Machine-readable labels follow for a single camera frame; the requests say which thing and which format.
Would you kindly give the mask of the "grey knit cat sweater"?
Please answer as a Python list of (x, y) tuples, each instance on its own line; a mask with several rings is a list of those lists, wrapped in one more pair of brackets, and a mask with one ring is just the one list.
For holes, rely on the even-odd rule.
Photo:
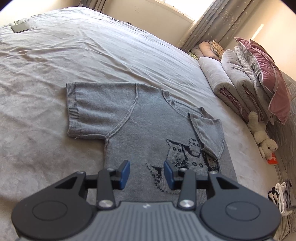
[(107, 168), (130, 161), (130, 175), (117, 201), (172, 201), (164, 162), (198, 175), (220, 172), (235, 180), (220, 120), (203, 108), (173, 98), (166, 90), (139, 83), (66, 85), (68, 135), (104, 140)]

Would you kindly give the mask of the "pink clothes by curtain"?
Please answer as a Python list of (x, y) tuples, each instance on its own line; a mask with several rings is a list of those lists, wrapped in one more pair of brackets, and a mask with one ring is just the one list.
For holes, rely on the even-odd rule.
[(221, 61), (224, 49), (215, 41), (203, 41), (191, 49), (191, 53), (198, 59), (208, 57)]

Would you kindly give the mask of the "white plush toy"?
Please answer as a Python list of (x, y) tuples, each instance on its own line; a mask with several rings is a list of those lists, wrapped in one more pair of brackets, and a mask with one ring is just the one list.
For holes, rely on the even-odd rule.
[(256, 144), (258, 145), (262, 158), (271, 160), (272, 154), (278, 149), (278, 145), (275, 140), (269, 137), (266, 132), (265, 123), (259, 121), (259, 117), (256, 112), (251, 111), (248, 114), (247, 126), (252, 133)]

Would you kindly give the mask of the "orange red packet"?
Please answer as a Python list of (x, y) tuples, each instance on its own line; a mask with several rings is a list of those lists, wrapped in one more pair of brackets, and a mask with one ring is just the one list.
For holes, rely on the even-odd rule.
[(267, 160), (267, 163), (269, 165), (278, 165), (278, 161), (277, 161), (276, 156), (275, 156), (274, 153), (272, 153), (271, 159)]

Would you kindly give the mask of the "lower folded grey quilt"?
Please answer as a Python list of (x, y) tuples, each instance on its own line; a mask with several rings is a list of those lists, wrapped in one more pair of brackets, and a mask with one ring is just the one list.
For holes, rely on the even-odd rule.
[(208, 57), (201, 57), (198, 62), (213, 93), (247, 123), (250, 110), (238, 94), (222, 64)]

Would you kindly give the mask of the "folded grey quilt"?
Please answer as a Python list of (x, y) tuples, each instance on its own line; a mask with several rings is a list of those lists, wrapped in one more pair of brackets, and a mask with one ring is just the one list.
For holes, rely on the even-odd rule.
[(208, 57), (201, 57), (198, 62), (213, 93), (247, 123), (250, 110), (238, 94), (222, 64)]
[(261, 121), (274, 123), (274, 115), (268, 110), (270, 98), (241, 50), (238, 47), (234, 51), (225, 50), (221, 64), (245, 103), (247, 112), (254, 111)]

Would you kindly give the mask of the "pile of white socks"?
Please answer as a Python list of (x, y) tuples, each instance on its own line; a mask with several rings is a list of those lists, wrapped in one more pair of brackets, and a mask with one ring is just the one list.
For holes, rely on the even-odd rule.
[(268, 192), (267, 197), (278, 207), (281, 216), (291, 215), (295, 210), (295, 196), (292, 182), (289, 179), (283, 183), (276, 183)]

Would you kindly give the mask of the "upper folded grey quilt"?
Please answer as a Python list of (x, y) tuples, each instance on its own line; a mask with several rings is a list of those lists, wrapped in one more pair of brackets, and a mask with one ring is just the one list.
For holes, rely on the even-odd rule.
[(225, 50), (221, 64), (245, 103), (247, 112), (254, 111), (261, 121), (274, 123), (274, 115), (268, 110), (270, 98), (241, 50), (238, 47), (234, 51)]

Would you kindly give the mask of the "pink velvet pillow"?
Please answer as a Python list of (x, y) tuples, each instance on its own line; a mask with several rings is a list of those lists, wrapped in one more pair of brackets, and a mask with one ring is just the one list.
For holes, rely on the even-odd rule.
[(270, 98), (268, 110), (276, 121), (285, 125), (290, 114), (291, 97), (281, 71), (260, 44), (252, 39), (234, 39)]

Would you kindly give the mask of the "grey quilted pillow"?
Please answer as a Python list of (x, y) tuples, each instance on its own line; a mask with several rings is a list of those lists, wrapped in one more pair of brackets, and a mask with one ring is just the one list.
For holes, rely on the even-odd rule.
[(266, 123), (269, 121), (272, 125), (274, 125), (275, 116), (268, 110), (268, 106), (269, 106), (269, 102), (270, 102), (269, 96), (267, 95), (264, 88), (262, 87), (259, 79), (257, 78), (257, 75), (256, 75), (254, 69), (248, 63), (247, 59), (243, 55), (243, 52), (240, 50), (240, 48), (238, 46), (234, 47), (234, 52), (236, 53), (238, 60), (240, 61), (244, 71), (246, 72), (246, 74), (248, 75), (250, 80), (252, 81), (252, 84), (253, 84), (254, 90), (255, 90), (255, 94), (256, 94), (256, 98), (266, 115), (266, 118), (264, 119), (264, 121)]

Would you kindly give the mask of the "grey bed sheet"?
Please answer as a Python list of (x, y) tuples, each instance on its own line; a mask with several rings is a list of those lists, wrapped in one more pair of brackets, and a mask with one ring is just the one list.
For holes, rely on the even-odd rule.
[(221, 120), (238, 182), (266, 195), (278, 182), (245, 122), (214, 95), (198, 62), (156, 36), (84, 7), (1, 27), (1, 240), (15, 205), (76, 171), (96, 174), (104, 144), (67, 135), (68, 82), (138, 82)]

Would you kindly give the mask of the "right grey curtain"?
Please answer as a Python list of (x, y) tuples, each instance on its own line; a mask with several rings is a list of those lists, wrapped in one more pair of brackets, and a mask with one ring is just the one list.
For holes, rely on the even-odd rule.
[(206, 40), (225, 48), (259, 4), (260, 1), (252, 0), (214, 1), (201, 18), (192, 23), (177, 48), (187, 53)]

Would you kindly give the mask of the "grey curtain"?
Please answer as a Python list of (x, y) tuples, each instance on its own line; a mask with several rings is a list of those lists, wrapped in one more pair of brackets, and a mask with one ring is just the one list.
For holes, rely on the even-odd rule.
[(206, 40), (225, 48), (259, 4), (260, 1), (252, 0), (214, 1), (201, 18), (192, 23), (177, 48), (187, 53)]
[(81, 0), (79, 6), (102, 13), (108, 2), (108, 0)]

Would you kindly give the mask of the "left grey curtain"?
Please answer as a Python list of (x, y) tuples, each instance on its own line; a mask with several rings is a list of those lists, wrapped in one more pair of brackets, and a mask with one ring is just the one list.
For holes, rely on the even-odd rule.
[(108, 0), (81, 0), (79, 6), (102, 13), (108, 2)]

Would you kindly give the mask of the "black phone on bed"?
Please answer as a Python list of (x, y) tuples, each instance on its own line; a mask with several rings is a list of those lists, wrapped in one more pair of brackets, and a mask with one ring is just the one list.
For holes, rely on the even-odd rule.
[(11, 26), (11, 29), (14, 33), (22, 33), (29, 30), (29, 27), (26, 23), (19, 23)]

